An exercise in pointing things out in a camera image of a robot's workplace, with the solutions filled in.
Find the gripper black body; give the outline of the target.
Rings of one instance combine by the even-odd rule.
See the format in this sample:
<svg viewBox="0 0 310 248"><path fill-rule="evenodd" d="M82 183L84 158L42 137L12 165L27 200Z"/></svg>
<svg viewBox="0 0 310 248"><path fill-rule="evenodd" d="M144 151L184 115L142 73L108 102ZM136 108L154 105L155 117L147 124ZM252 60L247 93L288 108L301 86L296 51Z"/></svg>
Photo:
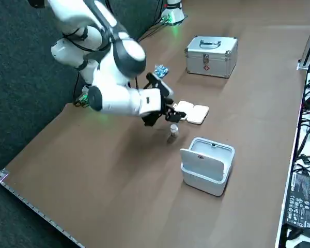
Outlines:
<svg viewBox="0 0 310 248"><path fill-rule="evenodd" d="M147 73L146 79L148 83L143 89L147 89L151 86L152 89L158 89L160 91L160 109L158 111L151 111L142 117L144 125L152 127L156 121L162 116L165 116L166 121L174 121L174 109L171 107L173 104L173 91L155 74Z"/></svg>

